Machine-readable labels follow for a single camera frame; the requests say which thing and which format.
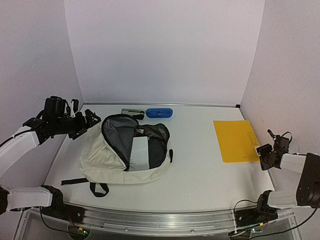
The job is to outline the yellow paper folder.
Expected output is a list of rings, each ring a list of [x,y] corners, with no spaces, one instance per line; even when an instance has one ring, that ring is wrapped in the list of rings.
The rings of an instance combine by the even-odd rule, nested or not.
[[[259,162],[260,143],[248,120],[214,120],[222,161],[227,164]]]

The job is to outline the cream white backpack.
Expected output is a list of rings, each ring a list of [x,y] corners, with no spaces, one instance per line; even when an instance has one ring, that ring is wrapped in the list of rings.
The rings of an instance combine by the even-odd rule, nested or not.
[[[127,114],[114,114],[94,126],[86,137],[78,168],[82,178],[61,185],[89,183],[96,198],[109,193],[109,185],[146,184],[161,179],[173,162],[170,132],[162,124],[139,124]],[[148,137],[149,169],[129,171],[133,138]]]

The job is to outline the palm leaf cover book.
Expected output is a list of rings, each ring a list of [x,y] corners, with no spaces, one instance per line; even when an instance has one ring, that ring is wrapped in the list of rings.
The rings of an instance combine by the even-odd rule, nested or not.
[[[150,169],[148,137],[134,137],[131,148],[129,171]]]

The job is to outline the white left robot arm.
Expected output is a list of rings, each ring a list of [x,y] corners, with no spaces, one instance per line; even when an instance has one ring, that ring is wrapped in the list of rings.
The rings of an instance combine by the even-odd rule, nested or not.
[[[0,145],[0,174],[12,167],[22,156],[56,135],[68,135],[72,140],[101,122],[87,109],[84,113],[66,110],[42,110],[26,121],[19,130]],[[0,189],[0,212],[47,207],[57,218],[67,213],[62,192],[49,185]]]

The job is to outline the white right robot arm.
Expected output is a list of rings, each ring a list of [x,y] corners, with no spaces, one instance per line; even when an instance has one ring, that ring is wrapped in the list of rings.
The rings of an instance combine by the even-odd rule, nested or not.
[[[299,175],[295,188],[266,190],[258,200],[256,211],[275,214],[278,209],[320,207],[320,156],[314,153],[287,153],[283,147],[273,149],[270,144],[257,148],[263,171],[271,168]]]

